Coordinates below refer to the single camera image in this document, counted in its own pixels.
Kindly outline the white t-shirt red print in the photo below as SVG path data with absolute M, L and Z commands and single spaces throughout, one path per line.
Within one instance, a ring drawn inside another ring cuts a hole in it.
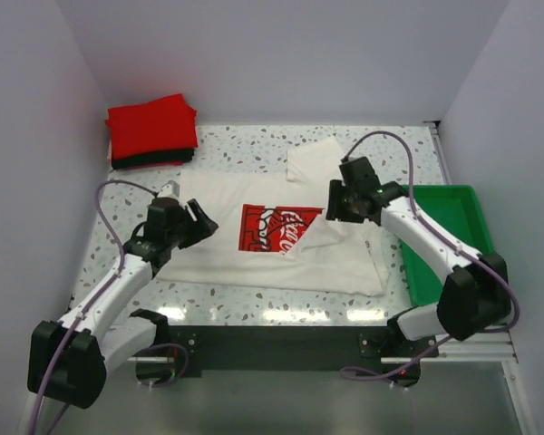
M 174 253 L 159 279 L 383 295 L 382 229 L 326 217 L 342 154 L 329 137 L 289 150 L 283 173 L 184 169 L 181 196 L 196 199 L 219 227 Z

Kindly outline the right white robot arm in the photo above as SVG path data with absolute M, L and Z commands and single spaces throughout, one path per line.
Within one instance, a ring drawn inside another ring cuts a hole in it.
M 381 183 L 368 158 L 345 158 L 339 170 L 340 179 L 329 184 L 327 219 L 375 223 L 403 241 L 442 285 L 438 302 L 390 320 L 397 335 L 416 341 L 448 334 L 464 341 L 510 317 L 507 268 L 500 255 L 483 255 L 447 231 L 417 204 L 413 188 Z

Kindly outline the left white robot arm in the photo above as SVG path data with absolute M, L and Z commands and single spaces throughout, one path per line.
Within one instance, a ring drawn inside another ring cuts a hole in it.
M 31 337 L 27 387 L 81 409 L 94 404 L 108 374 L 132 354 L 170 341 L 167 319 L 137 310 L 112 325 L 127 303 L 159 273 L 174 249 L 213 236 L 218 224 L 192 199 L 155 198 L 116 265 L 85 299 L 57 321 L 42 321 Z

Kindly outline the green plastic tray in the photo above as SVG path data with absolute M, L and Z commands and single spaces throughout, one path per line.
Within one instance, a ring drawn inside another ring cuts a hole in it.
M 494 251 L 480 202 L 470 186 L 421 185 L 413 188 L 417 205 L 442 227 L 477 248 L 484 255 Z M 413 306 L 435 303 L 442 284 L 427 264 L 405 243 L 401 243 L 405 278 Z

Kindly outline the red folded t-shirt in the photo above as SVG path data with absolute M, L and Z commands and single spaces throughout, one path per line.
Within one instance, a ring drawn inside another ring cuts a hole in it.
M 197 112 L 181 93 L 145 103 L 112 107 L 105 124 L 115 159 L 198 147 Z

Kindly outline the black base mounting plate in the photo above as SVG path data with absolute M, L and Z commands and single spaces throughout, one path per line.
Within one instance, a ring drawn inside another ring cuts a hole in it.
M 410 341 L 385 326 L 170 325 L 148 310 L 159 338 L 135 355 L 140 382 L 167 385 L 205 371 L 339 372 L 352 381 L 415 385 L 420 360 L 437 357 L 433 336 Z

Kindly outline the aluminium frame rail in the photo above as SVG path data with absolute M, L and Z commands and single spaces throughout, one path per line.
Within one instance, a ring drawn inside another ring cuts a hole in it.
M 295 304 L 276 305 L 266 300 L 260 292 L 254 293 L 256 302 L 234 311 L 230 303 L 203 305 L 198 299 L 187 302 L 176 301 L 162 304 L 145 304 L 139 295 L 132 298 L 124 308 L 115 324 L 121 324 L 127 315 L 137 308 L 149 308 L 163 314 L 171 325 L 212 325 L 226 323 L 240 326 L 383 326 L 387 311 L 374 304 L 356 307 L 353 302 L 346 305 L 345 311 L 333 308 L 322 310 L 311 305 L 307 308 Z M 439 357 L 452 361 L 504 362 L 513 360 L 515 352 L 508 333 L 475 334 L 470 339 L 459 342 L 451 339 L 439 346 Z

